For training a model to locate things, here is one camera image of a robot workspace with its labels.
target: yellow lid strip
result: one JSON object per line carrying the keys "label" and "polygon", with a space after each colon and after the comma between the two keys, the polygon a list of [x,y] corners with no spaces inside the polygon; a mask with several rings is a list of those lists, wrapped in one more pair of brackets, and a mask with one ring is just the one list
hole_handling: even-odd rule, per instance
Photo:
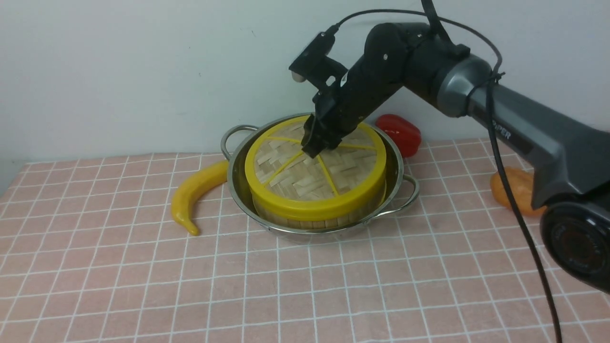
{"label": "yellow lid strip", "polygon": [[299,143],[301,144],[301,141],[298,139],[294,139],[294,138],[288,138],[288,137],[266,137],[265,139],[273,139],[273,140],[285,140],[286,142],[293,142],[293,143]]}
{"label": "yellow lid strip", "polygon": [[284,169],[286,169],[286,167],[288,167],[292,162],[295,161],[295,159],[299,158],[299,156],[301,156],[302,154],[303,154],[303,151],[299,151],[294,156],[292,156],[286,163],[282,164],[273,174],[271,174],[271,176],[269,176],[267,181],[265,181],[263,183],[263,187],[266,187],[269,184],[269,182],[271,182],[271,180],[273,180],[273,178],[275,178],[278,174],[280,174]]}
{"label": "yellow lid strip", "polygon": [[343,144],[339,143],[339,148],[352,148],[352,149],[364,149],[364,150],[377,150],[374,146],[368,145],[357,145],[357,144]]}
{"label": "yellow lid strip", "polygon": [[339,191],[335,187],[335,183],[332,181],[331,174],[328,172],[328,169],[326,168],[326,164],[324,164],[324,161],[322,160],[322,157],[320,155],[318,155],[317,157],[318,157],[318,161],[320,161],[320,166],[322,167],[322,171],[324,172],[324,176],[326,177],[326,180],[328,181],[328,184],[331,185],[332,192],[335,193],[335,197],[338,197],[339,196]]}
{"label": "yellow lid strip", "polygon": [[[301,144],[300,140],[294,139],[294,138],[288,138],[288,137],[266,137],[265,139],[285,140],[286,142],[293,142],[293,143]],[[352,149],[364,149],[364,150],[376,150],[376,148],[374,146],[358,145],[358,144],[339,143],[339,147],[340,148],[352,148]]]}

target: yellow banana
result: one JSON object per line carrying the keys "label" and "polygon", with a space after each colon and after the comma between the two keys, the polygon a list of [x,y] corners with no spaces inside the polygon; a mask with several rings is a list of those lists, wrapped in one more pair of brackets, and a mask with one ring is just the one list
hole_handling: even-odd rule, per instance
{"label": "yellow banana", "polygon": [[203,168],[188,177],[171,199],[171,216],[193,236],[199,236],[199,228],[191,221],[193,206],[210,189],[227,181],[229,161],[221,161]]}

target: toy orange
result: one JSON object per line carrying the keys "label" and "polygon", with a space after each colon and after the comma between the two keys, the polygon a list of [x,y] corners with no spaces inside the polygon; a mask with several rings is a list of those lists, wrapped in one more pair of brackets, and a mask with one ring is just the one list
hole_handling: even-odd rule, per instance
{"label": "toy orange", "polygon": [[[519,207],[521,213],[529,217],[538,217],[542,215],[544,210],[546,210],[546,207],[534,210],[531,206],[534,175],[527,171],[511,167],[506,167],[505,170],[506,176],[508,177],[508,183],[511,185],[512,194],[515,196],[517,207]],[[492,175],[490,183],[493,198],[502,206],[510,209],[511,204],[508,202],[502,180],[497,171]]]}

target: stainless steel pot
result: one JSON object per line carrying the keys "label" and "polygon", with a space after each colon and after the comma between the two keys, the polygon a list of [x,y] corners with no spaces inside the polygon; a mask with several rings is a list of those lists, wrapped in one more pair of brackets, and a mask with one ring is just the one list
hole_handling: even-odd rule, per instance
{"label": "stainless steel pot", "polygon": [[[282,121],[294,117],[299,117],[302,115],[307,114],[297,114],[280,118],[260,128],[252,125],[238,125],[227,131],[227,133],[225,133],[223,138],[221,139],[220,148],[225,158],[229,160],[227,183],[229,184],[231,196],[233,197],[239,208],[242,209],[248,216],[254,219],[261,226],[263,226],[270,232],[279,235],[280,237],[302,244],[339,241],[348,236],[352,236],[354,234],[359,233],[360,231],[366,228],[365,224],[373,219],[408,208],[410,205],[413,204],[415,199],[417,199],[417,197],[419,196],[419,182],[417,182],[417,180],[413,177],[404,174],[404,162],[402,156],[400,155],[400,152],[398,151],[398,147],[394,144],[392,139],[390,139],[390,137],[385,134],[385,132],[381,131],[375,126],[372,126],[373,129],[381,136],[381,139],[386,145],[387,152],[387,192],[386,199],[380,205],[380,207],[378,207],[371,214],[364,217],[358,222],[336,228],[326,229],[287,228],[268,222],[263,218],[259,217],[256,214],[256,210],[254,209],[254,204],[252,202],[252,193],[250,192],[250,187],[248,185],[244,172],[245,169],[243,168],[243,165],[246,160],[246,155],[248,154],[248,151],[250,150],[250,147],[252,146],[254,141],[256,141],[256,139],[267,129],[277,125],[278,123],[281,123]],[[231,154],[226,147],[227,140],[231,135],[239,131],[252,131],[252,133],[237,147],[233,154]],[[401,187],[403,180],[413,185],[413,193],[403,204],[401,204],[397,208],[388,209],[388,205],[398,193],[398,190]]]}

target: pot handle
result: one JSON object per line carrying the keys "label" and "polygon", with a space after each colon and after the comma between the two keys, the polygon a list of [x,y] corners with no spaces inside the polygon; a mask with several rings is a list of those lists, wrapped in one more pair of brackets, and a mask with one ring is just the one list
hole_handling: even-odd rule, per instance
{"label": "pot handle", "polygon": [[227,131],[223,135],[223,138],[220,140],[220,150],[223,152],[224,158],[226,158],[227,160],[231,159],[231,153],[227,149],[227,140],[229,139],[230,136],[232,136],[234,133],[239,132],[239,131],[256,131],[258,129],[259,129],[258,127],[253,126],[253,125],[237,125],[231,129],[229,129],[229,131]]}
{"label": "pot handle", "polygon": [[417,199],[417,197],[419,197],[419,182],[415,178],[410,176],[410,175],[403,175],[403,180],[405,180],[408,183],[412,184],[413,187],[414,187],[413,188],[413,193],[407,199],[407,201],[405,201],[404,204],[398,206],[397,208],[381,212],[381,213],[379,213],[378,215],[374,216],[371,219],[383,217],[384,215],[392,214],[392,213],[398,212],[400,210],[406,209],[407,207],[409,207],[410,205],[413,204],[413,202]]}

